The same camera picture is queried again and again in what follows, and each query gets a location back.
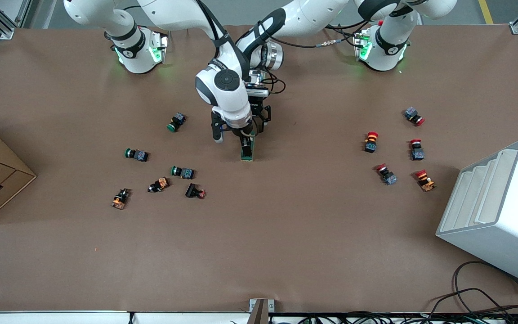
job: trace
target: yellow floor line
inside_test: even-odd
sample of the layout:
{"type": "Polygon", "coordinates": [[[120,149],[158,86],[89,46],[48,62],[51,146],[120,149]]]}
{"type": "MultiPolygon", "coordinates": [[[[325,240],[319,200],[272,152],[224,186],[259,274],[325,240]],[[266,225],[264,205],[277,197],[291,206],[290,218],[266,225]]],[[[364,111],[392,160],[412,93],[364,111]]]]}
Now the yellow floor line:
{"type": "Polygon", "coordinates": [[[491,12],[489,12],[487,0],[479,0],[479,6],[481,7],[481,11],[483,12],[483,17],[485,18],[485,24],[493,24],[493,17],[491,17],[491,12]]]}

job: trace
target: floor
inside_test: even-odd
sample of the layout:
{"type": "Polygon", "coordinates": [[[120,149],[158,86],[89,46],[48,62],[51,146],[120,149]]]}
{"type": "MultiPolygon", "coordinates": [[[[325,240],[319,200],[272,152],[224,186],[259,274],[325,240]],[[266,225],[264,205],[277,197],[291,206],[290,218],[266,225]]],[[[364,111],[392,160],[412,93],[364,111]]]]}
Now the floor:
{"type": "MultiPolygon", "coordinates": [[[[70,19],[63,7],[61,0],[39,0],[35,1],[34,14],[29,26],[35,28],[83,28],[70,19]]],[[[270,11],[284,6],[289,0],[206,0],[206,4],[224,25],[253,24],[266,16],[270,11]]],[[[487,3],[491,18],[487,23],[509,23],[518,15],[518,0],[458,0],[455,9],[446,17],[438,21],[424,20],[426,25],[470,25],[485,24],[485,16],[482,4],[487,3]]],[[[136,0],[125,0],[120,6],[137,5],[136,0]]],[[[141,9],[129,9],[134,15],[138,24],[151,25],[150,20],[141,9]]],[[[359,21],[356,7],[348,4],[339,14],[333,24],[349,24],[359,21]]]]}

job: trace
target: brown table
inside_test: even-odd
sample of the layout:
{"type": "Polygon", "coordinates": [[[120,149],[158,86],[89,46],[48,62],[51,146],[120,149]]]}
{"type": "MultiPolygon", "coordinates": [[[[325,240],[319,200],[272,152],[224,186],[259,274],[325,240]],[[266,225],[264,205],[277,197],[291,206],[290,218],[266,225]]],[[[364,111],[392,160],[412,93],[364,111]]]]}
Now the brown table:
{"type": "MultiPolygon", "coordinates": [[[[273,121],[248,163],[236,137],[211,138],[193,86],[213,54],[199,30],[174,32],[168,64],[145,75],[126,72],[100,30],[20,29],[1,42],[0,137],[38,178],[0,211],[0,310],[237,311],[271,297],[279,311],[425,311],[450,293],[473,256],[434,232],[459,170],[518,140],[518,36],[420,26],[383,73],[347,44],[285,50],[287,90],[267,100],[273,121]],[[401,115],[411,105],[421,127],[401,115]],[[177,111],[188,121],[173,134],[177,111]],[[362,152],[368,131],[380,134],[375,154],[362,152]],[[423,162],[409,160],[416,137],[423,162]],[[150,161],[123,158],[128,147],[150,161]],[[382,184],[381,163],[396,185],[382,184]],[[183,197],[189,181],[177,178],[146,192],[174,165],[197,171],[206,199],[183,197]],[[430,193],[411,176],[423,168],[430,193]],[[123,187],[133,193],[118,211],[123,187]]],[[[466,268],[460,285],[518,304],[491,269],[466,268]]]]}

